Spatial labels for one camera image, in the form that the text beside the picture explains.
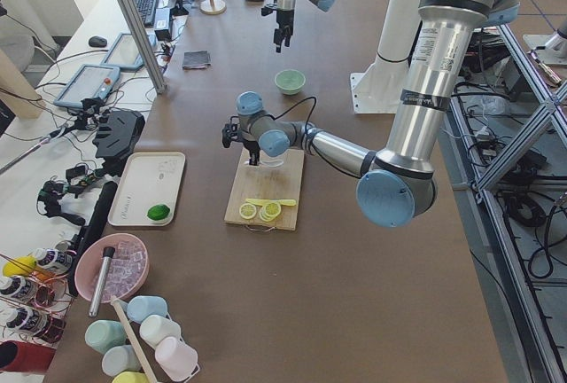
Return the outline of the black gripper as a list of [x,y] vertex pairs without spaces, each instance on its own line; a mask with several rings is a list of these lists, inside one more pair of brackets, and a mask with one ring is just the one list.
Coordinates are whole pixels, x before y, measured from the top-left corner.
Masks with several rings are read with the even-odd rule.
[[221,141],[224,148],[230,148],[232,143],[240,143],[249,151],[248,164],[258,166],[260,160],[260,147],[257,141],[239,123],[237,116],[230,116],[221,131]]
[[274,44],[276,52],[282,51],[283,44],[289,44],[293,35],[294,10],[276,10],[276,23],[274,31]]

